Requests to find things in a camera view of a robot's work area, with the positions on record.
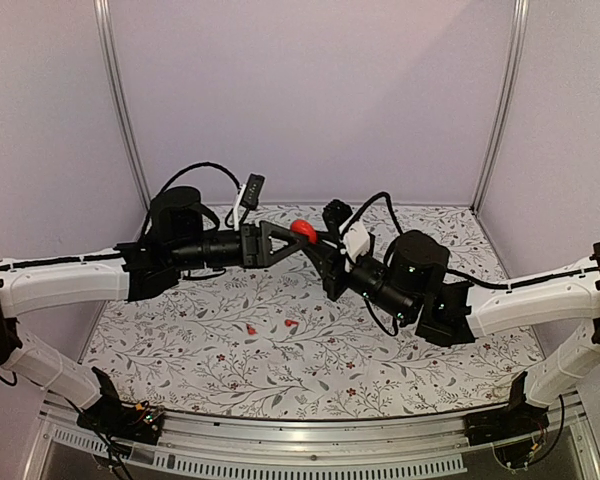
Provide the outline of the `red round charging case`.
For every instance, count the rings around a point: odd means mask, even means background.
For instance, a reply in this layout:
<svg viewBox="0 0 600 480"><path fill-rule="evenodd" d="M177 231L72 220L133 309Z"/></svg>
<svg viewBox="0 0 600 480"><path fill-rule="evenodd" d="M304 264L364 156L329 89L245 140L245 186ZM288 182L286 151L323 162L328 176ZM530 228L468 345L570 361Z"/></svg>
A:
<svg viewBox="0 0 600 480"><path fill-rule="evenodd" d="M306 220L297 219L292 222L290 230L294 233L304 235L308 238L310 244L317 244L319 235L314 227Z"/></svg>

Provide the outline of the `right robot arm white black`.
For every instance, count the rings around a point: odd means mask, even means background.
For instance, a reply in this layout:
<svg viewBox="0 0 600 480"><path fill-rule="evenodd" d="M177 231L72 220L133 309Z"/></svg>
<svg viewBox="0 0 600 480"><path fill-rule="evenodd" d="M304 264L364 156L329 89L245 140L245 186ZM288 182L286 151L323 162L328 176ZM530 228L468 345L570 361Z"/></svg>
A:
<svg viewBox="0 0 600 480"><path fill-rule="evenodd" d="M395 327L413 324L418 337L451 347L512 328L574 320L579 327L543 362L519 374L497 427L517 436L550 404L600 364L600 242L593 253L536 277L489 283L451 274L449 250L430 236L408 231L390 245L383 261L370 250L352 257L324 241L304 253L331 300L346 290L389 314Z"/></svg>

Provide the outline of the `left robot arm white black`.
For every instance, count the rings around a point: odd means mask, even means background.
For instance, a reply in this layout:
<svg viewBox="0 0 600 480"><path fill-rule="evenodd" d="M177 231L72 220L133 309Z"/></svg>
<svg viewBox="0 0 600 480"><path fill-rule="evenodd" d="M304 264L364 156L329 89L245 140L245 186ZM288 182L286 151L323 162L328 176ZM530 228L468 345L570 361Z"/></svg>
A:
<svg viewBox="0 0 600 480"><path fill-rule="evenodd" d="M301 250L310 236L270 222L223 230L187 186L158 194L150 227L135 242L92 254L0 259L0 368L19 374L89 412L108 434L128 426L128 412L109 377L68 359L17 326L19 315L89 301L139 301L176 286L186 271L238 266L264 269Z"/></svg>

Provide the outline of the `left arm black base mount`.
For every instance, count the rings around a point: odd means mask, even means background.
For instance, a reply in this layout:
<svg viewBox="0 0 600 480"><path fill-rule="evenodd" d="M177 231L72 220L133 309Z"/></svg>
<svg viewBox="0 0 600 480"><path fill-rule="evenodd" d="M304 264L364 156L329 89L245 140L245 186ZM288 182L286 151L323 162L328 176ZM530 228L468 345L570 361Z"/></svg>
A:
<svg viewBox="0 0 600 480"><path fill-rule="evenodd" d="M77 425L103 436L156 445L164 425L164 408L148 401L123 402L105 372L96 367L92 372L99 381L101 396L91 407L81 409Z"/></svg>

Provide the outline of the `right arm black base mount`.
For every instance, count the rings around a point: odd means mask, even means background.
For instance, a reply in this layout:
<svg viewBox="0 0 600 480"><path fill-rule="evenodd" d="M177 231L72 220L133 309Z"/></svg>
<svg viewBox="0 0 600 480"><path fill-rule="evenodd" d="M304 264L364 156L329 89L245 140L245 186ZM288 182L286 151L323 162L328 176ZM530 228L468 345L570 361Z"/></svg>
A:
<svg viewBox="0 0 600 480"><path fill-rule="evenodd" d="M527 402L524 393L527 376L527 372L522 372L514 379L505 406L463 417L464 435L471 446L530 434L549 426L548 408Z"/></svg>

